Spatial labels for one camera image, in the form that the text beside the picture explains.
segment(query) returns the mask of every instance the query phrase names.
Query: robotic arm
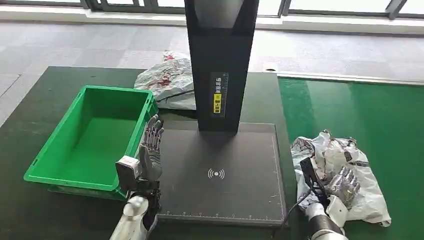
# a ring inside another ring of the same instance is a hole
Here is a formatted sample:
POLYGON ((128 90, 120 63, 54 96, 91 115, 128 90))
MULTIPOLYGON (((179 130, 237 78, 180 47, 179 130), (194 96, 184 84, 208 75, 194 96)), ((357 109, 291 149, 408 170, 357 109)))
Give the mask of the robotic arm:
POLYGON ((300 166, 305 182, 311 189, 309 193, 313 192, 319 200, 319 203, 309 205, 305 211, 311 230, 311 240, 348 240, 343 226, 348 216, 347 207, 360 189, 358 178, 351 169, 343 167, 324 187, 310 158, 302 160, 300 166))
POLYGON ((145 240, 158 222, 163 132, 158 115, 153 116, 142 136, 138 159, 124 156, 115 164, 127 203, 110 240, 145 240))

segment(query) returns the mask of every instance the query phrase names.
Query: green plastic crate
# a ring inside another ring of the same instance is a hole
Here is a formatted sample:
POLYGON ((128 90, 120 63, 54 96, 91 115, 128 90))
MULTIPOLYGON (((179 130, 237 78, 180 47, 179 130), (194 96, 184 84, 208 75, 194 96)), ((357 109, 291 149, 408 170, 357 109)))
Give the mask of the green plastic crate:
POLYGON ((85 86, 23 178, 49 191, 123 200, 115 162, 135 156, 157 112, 151 91, 85 86))

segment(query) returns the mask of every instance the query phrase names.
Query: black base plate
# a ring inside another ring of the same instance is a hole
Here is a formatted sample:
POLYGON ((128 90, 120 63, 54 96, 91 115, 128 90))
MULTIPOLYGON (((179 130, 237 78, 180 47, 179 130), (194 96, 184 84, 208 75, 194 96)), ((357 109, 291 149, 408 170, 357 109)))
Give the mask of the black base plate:
POLYGON ((160 220, 277 227, 285 213, 273 124, 199 132, 168 121, 161 142, 160 220))

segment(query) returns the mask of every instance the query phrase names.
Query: black pole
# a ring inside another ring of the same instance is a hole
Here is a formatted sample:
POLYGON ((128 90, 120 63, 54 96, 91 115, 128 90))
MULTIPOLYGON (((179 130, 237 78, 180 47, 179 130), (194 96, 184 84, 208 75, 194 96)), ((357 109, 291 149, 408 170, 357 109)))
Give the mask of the black pole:
POLYGON ((259 0, 185 0, 200 131, 239 128, 259 0))

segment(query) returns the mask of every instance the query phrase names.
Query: gray carpet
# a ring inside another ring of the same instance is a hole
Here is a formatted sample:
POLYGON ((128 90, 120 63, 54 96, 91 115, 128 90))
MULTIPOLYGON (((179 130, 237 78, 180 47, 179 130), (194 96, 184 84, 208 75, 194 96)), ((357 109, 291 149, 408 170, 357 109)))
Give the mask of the gray carpet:
MULTIPOLYGON (((48 66, 146 69, 189 54, 185 27, 0 22, 0 126, 48 66)), ((255 32, 249 71, 424 81, 424 38, 255 32)))

